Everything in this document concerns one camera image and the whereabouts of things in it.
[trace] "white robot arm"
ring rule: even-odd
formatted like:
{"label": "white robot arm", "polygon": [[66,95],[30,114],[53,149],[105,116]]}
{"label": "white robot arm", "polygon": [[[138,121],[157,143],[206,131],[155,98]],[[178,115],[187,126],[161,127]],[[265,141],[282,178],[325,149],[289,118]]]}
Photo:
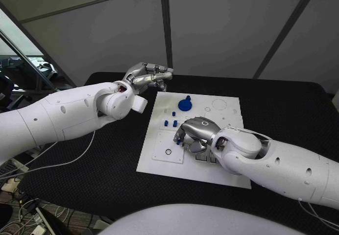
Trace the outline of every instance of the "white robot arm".
{"label": "white robot arm", "polygon": [[194,140],[188,151],[201,153],[209,145],[222,167],[232,174],[246,176],[291,199],[339,210],[337,162],[291,144],[258,140],[245,129],[230,126],[220,129],[203,117],[186,120],[173,141],[183,142],[186,134]]}
{"label": "white robot arm", "polygon": [[18,153],[50,142],[74,139],[125,117],[142,113],[148,86],[162,91],[173,69],[138,63],[122,81],[73,88],[46,96],[30,106],[0,114],[0,165]]}

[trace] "white board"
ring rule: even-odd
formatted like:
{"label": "white board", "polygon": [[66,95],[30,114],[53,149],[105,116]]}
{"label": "white board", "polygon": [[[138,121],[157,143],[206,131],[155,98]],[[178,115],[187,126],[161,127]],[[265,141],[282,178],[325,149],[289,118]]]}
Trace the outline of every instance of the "white board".
{"label": "white board", "polygon": [[[177,103],[187,95],[191,109],[184,112],[178,110]],[[243,127],[236,97],[157,92],[136,172],[250,188],[249,179],[226,172],[217,160],[209,155],[209,149],[203,154],[194,155],[173,142],[180,124],[193,117],[206,117],[220,128],[227,124]],[[190,141],[193,140],[186,136],[184,142]]]}

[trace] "black table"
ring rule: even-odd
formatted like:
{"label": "black table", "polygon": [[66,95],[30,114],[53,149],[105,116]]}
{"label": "black table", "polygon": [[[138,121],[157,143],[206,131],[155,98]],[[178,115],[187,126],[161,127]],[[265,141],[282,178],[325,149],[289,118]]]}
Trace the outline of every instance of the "black table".
{"label": "black table", "polygon": [[[122,73],[92,74],[86,85],[122,79]],[[339,113],[315,83],[174,75],[168,92],[239,97],[243,127],[339,161]],[[149,121],[155,89],[142,114],[128,116],[96,131],[92,146],[72,164],[28,173],[20,190],[63,207],[118,218],[167,203],[224,207],[266,218],[305,234],[334,234],[304,213],[298,202],[252,183],[252,190],[135,172]],[[85,150],[92,134],[64,141],[31,168],[70,161]],[[339,222],[334,209],[314,206]]]}

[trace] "blue knob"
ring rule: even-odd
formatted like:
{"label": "blue knob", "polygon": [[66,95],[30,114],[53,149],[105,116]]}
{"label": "blue knob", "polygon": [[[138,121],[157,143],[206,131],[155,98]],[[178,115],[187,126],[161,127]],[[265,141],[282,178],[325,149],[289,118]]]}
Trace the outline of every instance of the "blue knob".
{"label": "blue knob", "polygon": [[188,111],[191,109],[190,96],[186,96],[186,99],[180,100],[177,107],[181,111]]}

